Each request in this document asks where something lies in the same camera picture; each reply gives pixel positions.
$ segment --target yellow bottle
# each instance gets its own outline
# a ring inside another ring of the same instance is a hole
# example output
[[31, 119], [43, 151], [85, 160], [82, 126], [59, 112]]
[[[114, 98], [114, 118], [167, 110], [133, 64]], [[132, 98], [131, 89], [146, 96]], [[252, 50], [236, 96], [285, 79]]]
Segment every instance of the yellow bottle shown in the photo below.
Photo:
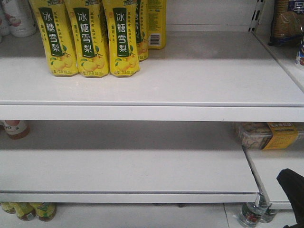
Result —
[[144, 61], [148, 58], [148, 0], [137, 0], [135, 29], [139, 61]]
[[55, 203], [29, 203], [36, 212], [36, 215], [39, 217], [39, 220], [48, 222], [56, 214], [56, 204]]
[[35, 218], [35, 210], [29, 203], [9, 202], [9, 205], [15, 209], [17, 217], [22, 221], [30, 221]]
[[71, 23], [63, 0], [29, 0], [42, 36], [50, 71], [56, 76], [78, 74]]
[[167, 0], [148, 0], [149, 49], [162, 49], [166, 45]]
[[130, 77], [140, 70], [136, 44], [136, 0], [102, 0], [110, 45], [110, 72]]
[[65, 0], [73, 27], [78, 70], [85, 77], [109, 73], [109, 46], [101, 0]]

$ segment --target rock sugar snow pear drink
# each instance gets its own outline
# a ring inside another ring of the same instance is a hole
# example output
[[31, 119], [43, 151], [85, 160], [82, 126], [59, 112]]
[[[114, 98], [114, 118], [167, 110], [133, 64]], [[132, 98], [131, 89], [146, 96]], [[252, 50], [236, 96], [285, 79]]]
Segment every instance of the rock sugar snow pear drink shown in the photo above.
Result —
[[103, 0], [110, 45], [110, 71], [129, 77], [139, 71], [136, 44], [136, 0]]
[[137, 0], [135, 29], [139, 61], [144, 61], [148, 58], [148, 0]]
[[167, 0], [148, 0], [149, 45], [151, 49], [162, 49], [166, 45]]
[[37, 18], [50, 71], [78, 74], [71, 23], [63, 0], [29, 0]]
[[109, 46], [101, 0], [65, 0], [73, 27], [78, 70], [86, 77], [109, 73]]

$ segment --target store shelf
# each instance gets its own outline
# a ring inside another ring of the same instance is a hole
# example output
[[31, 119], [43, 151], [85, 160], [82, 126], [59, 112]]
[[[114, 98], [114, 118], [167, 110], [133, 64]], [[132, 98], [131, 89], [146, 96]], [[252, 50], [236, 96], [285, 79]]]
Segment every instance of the store shelf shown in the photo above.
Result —
[[289, 200], [276, 177], [286, 168], [304, 176], [303, 146], [303, 143], [298, 143], [284, 150], [245, 150], [258, 185], [273, 209], [291, 209]]
[[54, 77], [38, 33], [0, 56], [2, 119], [304, 121], [304, 93], [248, 32], [168, 32], [130, 78]]
[[0, 211], [3, 227], [14, 228], [228, 228], [222, 204], [59, 204], [57, 215], [49, 222], [38, 218], [20, 221], [16, 215]]
[[269, 36], [257, 35], [257, 38], [264, 45], [266, 50], [274, 57], [278, 64], [294, 80], [294, 82], [304, 91], [304, 71], [295, 66], [295, 57], [299, 47], [269, 46]]
[[231, 123], [33, 121], [30, 126], [20, 140], [1, 132], [1, 201], [210, 203], [257, 196]]

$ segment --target product packaging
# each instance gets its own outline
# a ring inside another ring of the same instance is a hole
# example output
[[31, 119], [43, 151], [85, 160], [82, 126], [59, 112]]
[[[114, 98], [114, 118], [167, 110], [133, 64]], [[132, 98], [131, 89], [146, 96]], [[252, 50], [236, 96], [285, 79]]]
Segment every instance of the product packaging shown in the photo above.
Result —
[[110, 72], [130, 77], [140, 70], [136, 44], [136, 0], [103, 0], [110, 45]]
[[15, 209], [10, 205], [9, 202], [1, 202], [2, 209], [9, 214], [15, 214]]
[[1, 0], [10, 32], [16, 37], [28, 37], [36, 32], [28, 0]]
[[29, 125], [24, 120], [1, 120], [0, 125], [11, 139], [21, 139], [29, 133]]
[[44, 202], [35, 202], [29, 203], [36, 212], [36, 215], [39, 217], [39, 220], [48, 222], [56, 214], [56, 204], [55, 203], [44, 203]]
[[9, 202], [9, 205], [15, 209], [17, 217], [22, 221], [30, 221], [36, 216], [34, 208], [28, 203]]
[[139, 61], [144, 61], [148, 58], [148, 0], [137, 0], [135, 29]]
[[303, 27], [302, 0], [275, 0], [270, 39], [273, 45], [298, 45], [303, 36]]
[[6, 36], [10, 34], [10, 25], [6, 20], [4, 11], [0, 5], [0, 35]]
[[65, 0], [76, 44], [78, 70], [85, 77], [109, 73], [109, 46], [101, 0]]
[[47, 63], [55, 76], [78, 74], [72, 27], [63, 0], [29, 0], [40, 29]]
[[304, 70], [304, 37], [302, 38], [299, 45], [299, 49], [295, 58], [295, 65], [299, 69]]
[[167, 0], [148, 0], [148, 8], [148, 48], [162, 49], [166, 45]]
[[236, 135], [248, 149], [284, 149], [304, 139], [304, 123], [235, 123]]

